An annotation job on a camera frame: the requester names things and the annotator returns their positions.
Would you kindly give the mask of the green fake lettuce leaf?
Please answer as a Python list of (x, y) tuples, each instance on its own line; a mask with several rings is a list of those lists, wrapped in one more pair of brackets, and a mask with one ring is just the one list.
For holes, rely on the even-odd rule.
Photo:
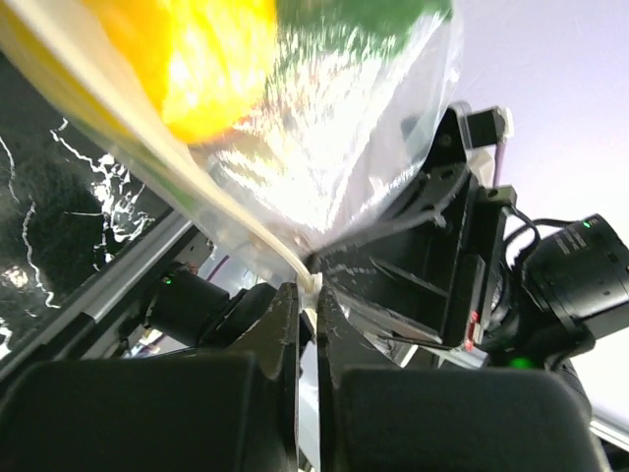
[(450, 1), (278, 1), (279, 25), (301, 48), (393, 56), (453, 16)]

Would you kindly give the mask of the clear zip top bag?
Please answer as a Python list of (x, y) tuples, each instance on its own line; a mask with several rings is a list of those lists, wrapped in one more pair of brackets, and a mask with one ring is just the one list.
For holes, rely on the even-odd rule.
[(5, 1), (1, 49), (69, 121), (267, 279), (370, 224), (427, 158), (458, 80), (453, 16), (393, 56), (314, 51), (278, 20), (261, 100), (197, 144), (162, 123), (87, 1)]

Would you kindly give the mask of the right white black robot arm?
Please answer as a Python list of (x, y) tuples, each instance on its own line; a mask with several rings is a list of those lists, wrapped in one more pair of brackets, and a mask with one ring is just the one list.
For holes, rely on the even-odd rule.
[(628, 325), (628, 250), (600, 215), (531, 219), (474, 174), (506, 127), (496, 107), (449, 106), (408, 187), (309, 265), (381, 338), (555, 370)]

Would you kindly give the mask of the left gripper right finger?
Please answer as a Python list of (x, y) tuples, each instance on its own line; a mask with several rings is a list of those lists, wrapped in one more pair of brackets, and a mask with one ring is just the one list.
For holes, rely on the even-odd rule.
[(316, 346), (323, 471), (406, 471), (401, 408), (406, 375), (321, 290)]

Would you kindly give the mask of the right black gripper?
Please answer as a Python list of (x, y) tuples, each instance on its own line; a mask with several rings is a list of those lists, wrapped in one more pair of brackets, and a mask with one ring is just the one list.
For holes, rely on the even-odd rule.
[(376, 336), (433, 349), (480, 344), (512, 188), (482, 183), (447, 108), (427, 160), (376, 222), (314, 253), (314, 270)]

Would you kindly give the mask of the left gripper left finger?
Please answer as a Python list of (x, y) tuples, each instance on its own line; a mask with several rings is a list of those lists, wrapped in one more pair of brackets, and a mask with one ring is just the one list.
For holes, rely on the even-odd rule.
[(199, 356), (202, 471), (295, 471), (299, 304), (280, 286), (260, 319), (221, 353)]

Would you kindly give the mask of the yellow fake lemon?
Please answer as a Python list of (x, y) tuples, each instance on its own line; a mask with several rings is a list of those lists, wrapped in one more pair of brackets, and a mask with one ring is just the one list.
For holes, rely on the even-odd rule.
[(174, 137), (208, 141), (261, 100), (278, 49), (273, 1), (87, 1)]

